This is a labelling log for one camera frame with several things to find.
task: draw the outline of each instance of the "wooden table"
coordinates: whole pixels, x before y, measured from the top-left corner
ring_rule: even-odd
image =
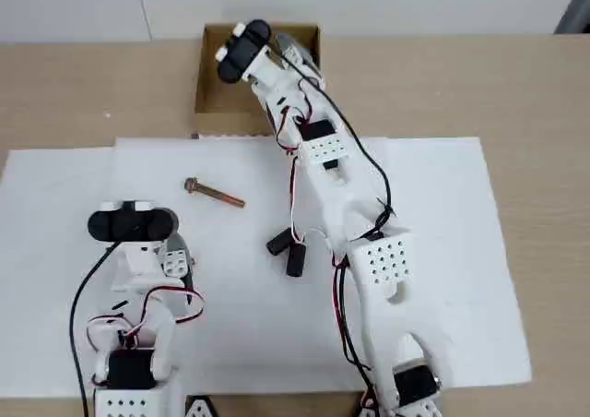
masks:
[[[11,148],[189,136],[199,49],[195,41],[1,46],[0,161]],[[590,38],[324,38],[322,56],[330,93],[361,134],[481,137],[534,381],[447,391],[443,412],[588,415]],[[218,129],[232,126],[218,117]],[[215,399],[223,417],[344,417],[353,401]],[[33,415],[80,409],[76,400],[0,400],[0,417]]]

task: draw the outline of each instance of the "brass bolt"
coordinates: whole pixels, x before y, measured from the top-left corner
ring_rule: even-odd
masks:
[[[221,191],[213,189],[209,186],[199,184],[195,177],[189,177],[188,179],[186,179],[186,181],[184,182],[184,189],[188,191],[188,194],[205,194],[206,196],[216,198],[217,200],[221,200],[225,203],[229,203],[234,207],[243,208],[246,205],[246,202],[244,202],[243,200],[240,200],[236,197],[232,197],[229,194],[222,193]]]

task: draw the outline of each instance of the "brown cardboard box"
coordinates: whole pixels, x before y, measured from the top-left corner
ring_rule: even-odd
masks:
[[[271,127],[250,86],[243,81],[230,85],[218,77],[215,52],[229,38],[234,26],[205,26],[195,98],[197,131],[204,135],[269,135]],[[320,65],[320,29],[317,25],[278,23],[271,27],[273,34],[286,32],[293,36]]]

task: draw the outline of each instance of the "white paper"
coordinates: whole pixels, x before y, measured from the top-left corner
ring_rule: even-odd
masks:
[[[0,184],[0,397],[77,394],[68,318],[77,285],[104,252],[86,222],[101,202],[112,149],[11,151]],[[95,312],[101,274],[77,311]],[[78,344],[86,372],[94,364]]]
[[[371,139],[366,143],[386,163],[395,206],[417,235],[419,267],[428,271],[424,292],[430,303],[426,306],[438,308],[448,338],[445,344],[451,349],[453,383],[445,386],[529,380],[525,337],[478,140]],[[71,154],[67,163],[77,163],[77,168],[93,166],[97,179],[72,180],[73,174],[67,173],[61,178],[65,183],[54,185],[55,195],[49,197],[53,203],[47,197],[20,197],[18,193],[30,187],[32,175],[51,174],[46,178],[59,182],[58,174],[67,169],[58,161],[51,163],[48,156],[34,156],[43,151],[32,151],[24,162],[11,155],[0,185],[5,256],[0,301],[9,299],[19,310],[13,317],[3,308],[6,334],[13,337],[0,341],[4,367],[0,396],[76,395],[67,347],[67,312],[81,275],[101,253],[100,244],[88,237],[86,221],[103,197],[152,199],[180,218],[180,233],[197,261],[195,283],[206,297],[206,313],[179,328],[176,342],[175,357],[182,364],[188,393],[361,388],[358,374],[342,356],[331,305],[332,269],[321,238],[309,246],[306,269],[298,280],[285,276],[284,256],[272,257],[265,249],[266,241],[289,224],[289,160],[271,139],[123,139],[112,157],[112,178],[100,185],[98,169],[102,175],[109,170],[106,151],[102,165],[98,160],[85,165],[76,159],[80,151],[59,152]],[[189,175],[243,198],[246,208],[189,196],[183,191]],[[55,217],[55,200],[68,211],[67,221],[60,220],[64,226],[57,228],[60,236],[36,227],[35,218],[24,215],[35,205],[45,216],[41,221],[48,223]],[[12,236],[4,222],[6,214],[22,218],[20,241],[6,242]],[[304,217],[303,212],[296,215]],[[35,228],[36,233],[28,234]],[[66,248],[68,240],[71,245]],[[15,287],[24,281],[18,272],[8,270],[6,262],[28,266],[31,278],[41,280],[33,292],[37,295],[26,300],[18,295]],[[29,295],[30,286],[26,286]],[[106,289],[104,280],[91,284],[85,298],[96,298],[98,289]],[[352,283],[347,287],[347,305],[353,335],[361,347]],[[88,301],[79,316],[92,312]],[[36,337],[39,330],[42,340]],[[39,351],[37,341],[44,341],[47,351]],[[83,340],[78,346],[83,358],[91,358]],[[23,360],[29,361],[25,365],[30,368],[20,375]]]

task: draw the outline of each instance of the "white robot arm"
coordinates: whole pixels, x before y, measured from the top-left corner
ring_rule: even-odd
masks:
[[[177,324],[199,317],[204,300],[193,289],[193,261],[177,229],[173,212],[136,201],[102,204],[88,221],[95,239],[120,243],[113,295],[105,293],[105,308],[86,332],[97,353],[97,417],[185,415],[172,342]],[[216,414],[207,398],[198,398],[186,415]]]
[[[368,400],[361,412],[439,416],[433,399],[441,379],[449,375],[444,354],[428,347],[429,328],[410,323],[403,314],[416,270],[411,229],[393,212],[383,169],[325,94],[324,79],[311,57],[288,36],[278,37],[280,49],[270,44],[270,27],[263,20],[238,24],[216,54],[218,75],[227,83],[251,83],[278,145],[294,157],[293,172],[307,174],[321,203],[325,238],[335,256],[344,256],[336,271],[349,268],[356,281],[368,365],[365,369],[355,363],[368,378]],[[278,64],[271,54],[277,55]],[[383,177],[385,196],[372,184],[374,170]],[[288,248],[287,272],[301,275],[304,236],[292,222],[267,247],[273,255]],[[339,324],[340,314],[336,310]],[[408,338],[419,347],[419,357],[400,356]]]

